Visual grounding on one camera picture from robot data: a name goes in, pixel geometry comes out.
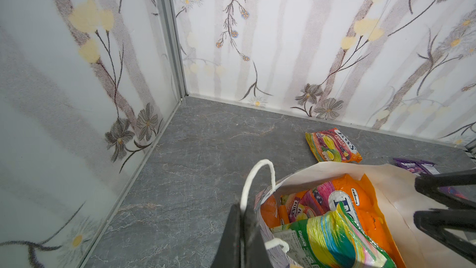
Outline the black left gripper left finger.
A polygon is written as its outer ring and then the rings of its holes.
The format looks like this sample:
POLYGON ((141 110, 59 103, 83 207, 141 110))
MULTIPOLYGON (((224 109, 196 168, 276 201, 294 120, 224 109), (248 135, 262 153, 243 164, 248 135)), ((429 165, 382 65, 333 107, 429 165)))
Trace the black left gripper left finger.
POLYGON ((231 206, 224 231, 210 268, 241 267, 241 211, 238 203, 231 206))

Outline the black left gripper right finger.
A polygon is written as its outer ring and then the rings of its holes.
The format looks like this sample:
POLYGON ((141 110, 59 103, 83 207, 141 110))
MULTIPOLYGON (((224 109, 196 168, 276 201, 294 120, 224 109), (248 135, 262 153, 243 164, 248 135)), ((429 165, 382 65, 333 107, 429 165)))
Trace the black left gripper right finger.
POLYGON ((248 206, 242 216, 243 268, 272 268, 261 228, 254 210, 248 206))

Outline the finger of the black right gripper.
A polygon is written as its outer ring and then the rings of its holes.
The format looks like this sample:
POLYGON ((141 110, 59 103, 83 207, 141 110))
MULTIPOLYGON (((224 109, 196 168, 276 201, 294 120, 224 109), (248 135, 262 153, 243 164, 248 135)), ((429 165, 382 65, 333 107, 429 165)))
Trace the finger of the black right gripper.
POLYGON ((476 211, 433 209, 414 213, 414 224, 429 237, 468 260, 476 263, 476 246, 448 230, 476 231, 476 211))
POLYGON ((415 190, 450 209, 475 210, 475 202, 440 191, 441 187, 473 186, 475 184, 476 170, 472 169, 438 175, 421 175, 415 179, 415 190))

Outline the white floral paper bag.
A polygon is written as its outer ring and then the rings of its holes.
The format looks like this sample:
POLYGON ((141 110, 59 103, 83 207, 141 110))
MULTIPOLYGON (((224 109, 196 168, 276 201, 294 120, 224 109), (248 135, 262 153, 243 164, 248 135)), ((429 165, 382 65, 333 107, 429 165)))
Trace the white floral paper bag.
POLYGON ((256 195, 253 209, 259 211, 260 206, 272 194, 303 191, 345 174, 357 180, 367 176, 372 183, 371 192, 376 194, 378 207, 383 213, 389 232, 403 260, 402 267, 472 268, 474 266, 469 260, 432 239, 415 226, 415 212, 444 206, 418 193, 414 186, 415 175, 393 165, 317 163, 279 181, 271 180, 270 185, 256 195))

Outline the orange corn chips bag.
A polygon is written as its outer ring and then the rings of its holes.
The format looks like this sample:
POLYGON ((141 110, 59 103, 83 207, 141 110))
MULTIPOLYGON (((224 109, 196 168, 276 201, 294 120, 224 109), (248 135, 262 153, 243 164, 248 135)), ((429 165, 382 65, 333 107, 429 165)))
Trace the orange corn chips bag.
POLYGON ((280 216, 278 213, 278 204, 274 196, 270 196, 260 206, 260 213, 266 226, 270 229, 281 225, 280 216))

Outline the green Fox's spring tea bag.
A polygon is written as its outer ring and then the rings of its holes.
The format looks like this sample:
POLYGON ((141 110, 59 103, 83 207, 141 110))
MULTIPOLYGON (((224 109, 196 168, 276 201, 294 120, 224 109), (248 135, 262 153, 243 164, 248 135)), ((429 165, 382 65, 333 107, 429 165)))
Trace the green Fox's spring tea bag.
POLYGON ((345 211, 343 203, 324 215, 271 229, 289 246, 287 255, 304 268, 395 268, 397 265, 345 211))

